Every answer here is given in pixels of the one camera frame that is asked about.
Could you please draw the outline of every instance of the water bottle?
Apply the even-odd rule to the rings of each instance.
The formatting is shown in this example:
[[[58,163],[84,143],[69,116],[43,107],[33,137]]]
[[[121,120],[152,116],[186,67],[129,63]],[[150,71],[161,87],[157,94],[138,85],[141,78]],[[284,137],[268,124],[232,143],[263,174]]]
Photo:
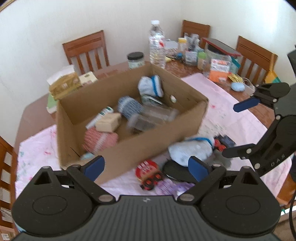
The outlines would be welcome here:
[[[151,21],[149,36],[150,63],[165,68],[165,34],[159,26],[159,20]]]

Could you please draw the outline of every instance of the power cord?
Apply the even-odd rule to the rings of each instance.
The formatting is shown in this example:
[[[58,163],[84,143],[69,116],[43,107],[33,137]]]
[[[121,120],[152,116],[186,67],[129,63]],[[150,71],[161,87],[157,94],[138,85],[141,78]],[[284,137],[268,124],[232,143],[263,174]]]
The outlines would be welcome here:
[[[296,190],[294,192],[294,195],[293,195],[293,198],[292,198],[292,201],[291,201],[291,205],[290,205],[290,210],[289,210],[290,229],[291,229],[291,232],[292,232],[292,235],[293,235],[294,239],[296,240],[296,231],[295,231],[295,227],[294,227],[294,224],[293,224],[293,217],[292,217],[292,209],[293,209],[295,198],[296,198]]]

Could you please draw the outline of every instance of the gray ridged panel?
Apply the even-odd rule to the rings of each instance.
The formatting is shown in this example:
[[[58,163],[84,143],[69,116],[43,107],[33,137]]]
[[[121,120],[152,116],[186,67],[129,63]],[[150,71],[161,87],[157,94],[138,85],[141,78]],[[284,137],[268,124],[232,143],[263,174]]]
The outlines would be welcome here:
[[[15,241],[44,241],[25,233]],[[171,196],[122,196],[113,205],[100,206],[90,221],[76,231],[46,241],[244,241],[207,225],[193,206],[178,204]],[[272,234],[253,241],[279,241]]]

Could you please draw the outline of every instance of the small bottle with green cap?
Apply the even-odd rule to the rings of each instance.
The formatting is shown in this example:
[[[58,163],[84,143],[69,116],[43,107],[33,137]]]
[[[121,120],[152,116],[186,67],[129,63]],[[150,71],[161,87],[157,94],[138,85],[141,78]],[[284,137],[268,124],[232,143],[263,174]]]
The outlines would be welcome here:
[[[197,61],[197,67],[199,70],[203,70],[205,66],[205,59],[207,57],[207,54],[205,52],[199,52],[198,53],[198,61]]]

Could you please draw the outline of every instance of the red toy car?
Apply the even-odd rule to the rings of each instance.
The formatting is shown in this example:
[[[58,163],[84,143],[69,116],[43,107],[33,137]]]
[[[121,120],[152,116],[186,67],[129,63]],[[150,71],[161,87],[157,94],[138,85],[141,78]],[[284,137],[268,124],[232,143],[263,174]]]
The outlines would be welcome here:
[[[136,177],[141,181],[140,187],[143,190],[152,190],[159,181],[163,180],[163,174],[152,160],[146,160],[138,165]]]

